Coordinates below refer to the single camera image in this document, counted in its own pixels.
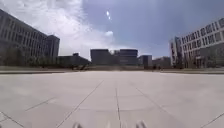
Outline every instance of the ground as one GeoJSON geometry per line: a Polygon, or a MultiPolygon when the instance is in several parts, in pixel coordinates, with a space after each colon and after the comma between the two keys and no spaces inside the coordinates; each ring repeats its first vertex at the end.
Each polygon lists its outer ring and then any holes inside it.
{"type": "Polygon", "coordinates": [[[153,72],[1,75],[3,128],[223,128],[224,76],[153,72]]]}

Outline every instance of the glass window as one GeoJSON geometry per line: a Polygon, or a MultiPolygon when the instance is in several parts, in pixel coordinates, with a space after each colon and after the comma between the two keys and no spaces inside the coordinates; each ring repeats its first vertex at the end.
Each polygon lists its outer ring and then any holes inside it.
{"type": "Polygon", "coordinates": [[[220,34],[220,32],[215,33],[215,41],[216,42],[221,41],[221,34],[220,34]]]}
{"type": "Polygon", "coordinates": [[[197,40],[197,47],[201,47],[201,40],[197,40]]]}
{"type": "Polygon", "coordinates": [[[215,31],[215,25],[212,23],[212,30],[215,31]]]}
{"type": "Polygon", "coordinates": [[[8,34],[8,40],[11,39],[11,32],[9,31],[9,34],[8,34]]]}
{"type": "Polygon", "coordinates": [[[216,28],[216,30],[219,30],[217,22],[215,22],[215,28],[216,28]]]}
{"type": "Polygon", "coordinates": [[[8,31],[7,31],[7,30],[5,30],[5,33],[4,33],[4,38],[6,38],[6,37],[7,37],[7,35],[8,35],[8,31]]]}
{"type": "Polygon", "coordinates": [[[5,34],[5,30],[3,29],[3,30],[2,30],[2,33],[1,33],[1,37],[3,37],[4,34],[5,34]]]}
{"type": "Polygon", "coordinates": [[[203,45],[205,45],[205,39],[204,38],[202,38],[202,42],[203,42],[203,45]]]}
{"type": "Polygon", "coordinates": [[[196,42],[192,42],[192,48],[196,48],[196,42]]]}
{"type": "Polygon", "coordinates": [[[200,32],[199,31],[197,31],[197,34],[198,34],[198,37],[200,37],[200,32]]]}
{"type": "Polygon", "coordinates": [[[201,36],[204,36],[204,35],[206,35],[205,28],[202,28],[201,29],[201,36]]]}
{"type": "Polygon", "coordinates": [[[205,37],[205,45],[208,45],[208,37],[205,37]]]}
{"type": "Polygon", "coordinates": [[[219,25],[220,25],[221,28],[224,27],[224,18],[219,20],[219,25]]]}
{"type": "Polygon", "coordinates": [[[213,35],[208,36],[208,42],[209,42],[209,44],[212,44],[212,43],[215,42],[215,39],[214,39],[213,35]]]}
{"type": "Polygon", "coordinates": [[[12,41],[15,40],[15,32],[12,33],[12,41]]]}
{"type": "Polygon", "coordinates": [[[212,26],[211,25],[207,25],[206,27],[206,33],[211,33],[212,32],[212,26]]]}

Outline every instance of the white cloud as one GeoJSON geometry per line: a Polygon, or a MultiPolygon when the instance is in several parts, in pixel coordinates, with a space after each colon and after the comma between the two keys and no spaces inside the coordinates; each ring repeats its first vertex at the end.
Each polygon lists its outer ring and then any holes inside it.
{"type": "Polygon", "coordinates": [[[60,55],[79,52],[89,57],[91,48],[120,48],[113,37],[85,22],[82,0],[0,0],[0,8],[46,34],[61,39],[60,55]]]}
{"type": "Polygon", "coordinates": [[[107,11],[107,13],[106,13],[106,14],[107,14],[107,16],[110,16],[110,13],[109,13],[108,11],[107,11]]]}
{"type": "Polygon", "coordinates": [[[112,37],[114,35],[114,33],[112,31],[108,31],[105,33],[105,35],[108,37],[112,37]]]}

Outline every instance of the building facade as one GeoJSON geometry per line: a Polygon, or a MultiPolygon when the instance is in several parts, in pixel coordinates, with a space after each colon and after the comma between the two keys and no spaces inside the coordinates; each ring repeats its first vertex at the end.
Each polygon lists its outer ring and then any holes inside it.
{"type": "Polygon", "coordinates": [[[224,18],[180,39],[185,68],[224,66],[224,18]]]}
{"type": "Polygon", "coordinates": [[[119,63],[120,65],[138,65],[138,50],[136,49],[120,49],[119,63]]]}
{"type": "Polygon", "coordinates": [[[56,57],[56,65],[62,68],[74,68],[80,65],[88,65],[89,63],[89,60],[79,56],[78,53],[74,53],[71,56],[56,57]]]}
{"type": "Polygon", "coordinates": [[[0,10],[0,64],[28,65],[58,56],[60,39],[46,35],[0,10]]]}
{"type": "Polygon", "coordinates": [[[109,65],[111,63],[111,54],[108,49],[91,49],[90,56],[93,65],[109,65]]]}
{"type": "Polygon", "coordinates": [[[181,39],[175,37],[170,40],[170,60],[173,68],[182,68],[181,39]]]}
{"type": "Polygon", "coordinates": [[[138,50],[120,49],[112,54],[108,49],[91,49],[91,61],[93,65],[137,65],[138,50]]]}
{"type": "Polygon", "coordinates": [[[164,56],[156,58],[152,61],[153,67],[159,69],[170,69],[171,68],[171,59],[170,57],[164,56]]]}
{"type": "Polygon", "coordinates": [[[139,66],[144,66],[144,68],[152,68],[152,55],[141,55],[138,57],[139,66]]]}

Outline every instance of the sky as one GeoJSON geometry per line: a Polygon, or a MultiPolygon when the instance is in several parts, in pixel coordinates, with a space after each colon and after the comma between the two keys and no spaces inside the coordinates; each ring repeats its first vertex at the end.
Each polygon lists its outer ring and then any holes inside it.
{"type": "Polygon", "coordinates": [[[59,55],[135,48],[169,56],[169,40],[224,17],[223,0],[0,0],[0,8],[60,38],[59,55]]]}

